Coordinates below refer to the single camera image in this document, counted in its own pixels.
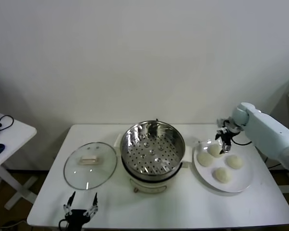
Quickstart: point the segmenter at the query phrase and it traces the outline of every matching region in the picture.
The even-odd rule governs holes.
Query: white wall
[[[38,130],[10,168],[50,168],[75,123],[269,113],[288,85],[289,0],[0,1],[0,111]]]

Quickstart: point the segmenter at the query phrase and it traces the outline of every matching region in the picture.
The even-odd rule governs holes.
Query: stainless steel steamer basket
[[[160,121],[145,121],[125,132],[120,150],[123,165],[133,177],[146,182],[161,182],[180,169],[185,143],[173,126]]]

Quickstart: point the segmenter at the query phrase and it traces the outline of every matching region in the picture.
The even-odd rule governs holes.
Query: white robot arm
[[[218,125],[216,139],[222,138],[223,152],[230,151],[232,138],[244,130],[259,151],[289,170],[289,129],[254,105],[241,103],[230,118],[218,120]]]

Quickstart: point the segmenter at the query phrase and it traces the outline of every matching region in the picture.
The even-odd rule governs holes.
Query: steamer pot handle
[[[188,167],[189,163],[193,162],[193,148],[190,146],[185,146],[185,153],[181,160],[182,167]]]
[[[115,143],[114,143],[114,148],[115,148],[115,150],[116,150],[117,155],[121,155],[121,152],[120,152],[120,143],[121,143],[122,136],[123,136],[123,135],[122,135],[121,133],[118,134],[118,137],[117,137],[117,139],[116,139],[116,141],[115,141]]]

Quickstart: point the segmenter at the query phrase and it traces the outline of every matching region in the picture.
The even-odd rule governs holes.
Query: cable
[[[268,167],[268,169],[271,169],[271,168],[274,168],[274,167],[277,167],[277,166],[280,166],[281,164],[277,164],[277,165],[274,165],[274,166],[271,166],[271,167]]]
[[[237,142],[235,142],[235,141],[233,140],[233,138],[231,138],[231,140],[232,140],[233,143],[235,143],[236,145],[240,145],[240,146],[246,146],[246,145],[251,144],[251,141],[248,142],[248,143],[237,143]]]
[[[24,222],[24,223],[26,223],[26,224],[28,225],[28,223],[26,222],[26,219],[22,219],[22,220],[20,220],[19,222],[17,222],[17,223],[15,223],[15,224],[13,224],[13,225],[9,225],[9,226],[2,226],[2,227],[1,227],[1,229],[7,229],[7,228],[11,228],[11,227],[14,227],[14,226],[16,226],[16,225],[19,225],[21,222]]]
[[[11,118],[11,119],[12,119],[12,123],[11,123],[9,126],[0,129],[0,131],[3,131],[3,130],[5,130],[5,129],[10,128],[10,127],[13,125],[13,123],[14,123],[14,118],[13,118],[12,116],[10,116],[10,115],[4,115],[4,116],[2,116],[2,117],[0,118],[0,122],[1,122],[1,120],[2,120],[3,118],[5,118],[5,117]]]
[[[59,226],[59,230],[60,230],[60,231],[62,231],[62,228],[61,228],[61,222],[62,222],[62,221],[66,221],[66,219],[62,219],[61,221],[59,221],[59,225],[58,225],[58,226]]]
[[[277,164],[277,165],[274,165],[274,166],[272,166],[272,167],[268,167],[268,169],[270,169],[270,168],[274,168],[274,167],[277,167],[277,166],[280,166],[281,164]]]

